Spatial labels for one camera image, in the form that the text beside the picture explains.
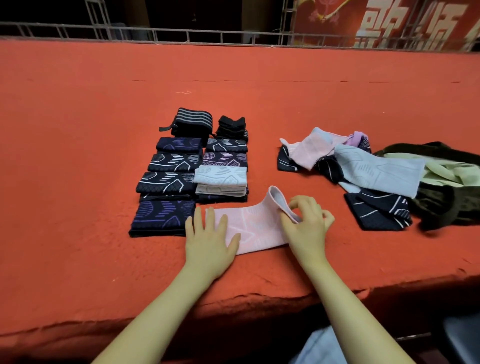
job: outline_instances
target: orange-red felt surface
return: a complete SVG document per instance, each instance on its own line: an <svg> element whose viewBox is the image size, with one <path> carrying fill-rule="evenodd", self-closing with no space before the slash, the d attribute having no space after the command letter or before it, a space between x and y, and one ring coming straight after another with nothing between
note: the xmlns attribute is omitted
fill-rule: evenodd
<svg viewBox="0 0 480 364"><path fill-rule="evenodd" d="M480 227L425 235L415 220L403 232L362 231L339 186L276 170L279 138L300 141L315 126L362 131L373 150L440 140L480 154L478 64L459 54L0 42L0 348L55 341L47 329L22 339L35 328L132 318L179 272L184 238L127 234L135 186L169 136L158 127L178 107L246 118L249 201L218 207L257 204L270 185L314 196L336 217L326 254L352 290L480 275ZM287 312L312 293L287 247L245 254L192 318Z"/></svg>

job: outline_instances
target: right hand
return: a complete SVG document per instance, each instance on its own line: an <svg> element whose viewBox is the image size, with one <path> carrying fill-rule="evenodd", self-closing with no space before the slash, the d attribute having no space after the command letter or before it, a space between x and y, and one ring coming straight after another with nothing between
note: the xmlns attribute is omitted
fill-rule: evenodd
<svg viewBox="0 0 480 364"><path fill-rule="evenodd" d="M313 197L295 196L288 207L299 208L303 216L303 221L295 224L280 210L283 230L298 262L304 270L325 263L325 234L335 218Z"/></svg>

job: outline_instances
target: hand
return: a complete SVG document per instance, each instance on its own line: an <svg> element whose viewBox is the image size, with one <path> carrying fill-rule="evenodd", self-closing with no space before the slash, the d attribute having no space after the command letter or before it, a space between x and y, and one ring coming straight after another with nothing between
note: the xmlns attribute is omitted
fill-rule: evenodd
<svg viewBox="0 0 480 364"><path fill-rule="evenodd" d="M292 210L299 208L303 221L294 224L280 211L280 219L290 248L304 270L325 263L325 234L335 218L330 211L322 210L313 197L295 196L288 204Z"/></svg>
<svg viewBox="0 0 480 364"><path fill-rule="evenodd" d="M185 266L192 269L195 274L202 276L210 285L227 270L235 258L240 245L240 234L235 234L227 247L225 235L227 233L228 218L223 215L215 229L215 211L208 209L205 219L205 228L202 223L202 209L195 209L195 216L188 217L185 221Z"/></svg>

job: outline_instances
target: left hand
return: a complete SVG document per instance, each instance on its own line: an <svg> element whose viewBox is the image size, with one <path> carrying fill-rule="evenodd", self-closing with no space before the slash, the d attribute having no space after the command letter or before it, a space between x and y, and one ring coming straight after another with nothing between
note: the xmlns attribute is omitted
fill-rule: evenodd
<svg viewBox="0 0 480 364"><path fill-rule="evenodd" d="M235 258L240 245L240 234L233 236L230 245L225 244L228 218L223 215L215 229L215 211L208 209L205 228L202 223L202 209L195 209L195 216L185 221L187 242L185 244L185 266L202 276L211 284L227 270Z"/></svg>

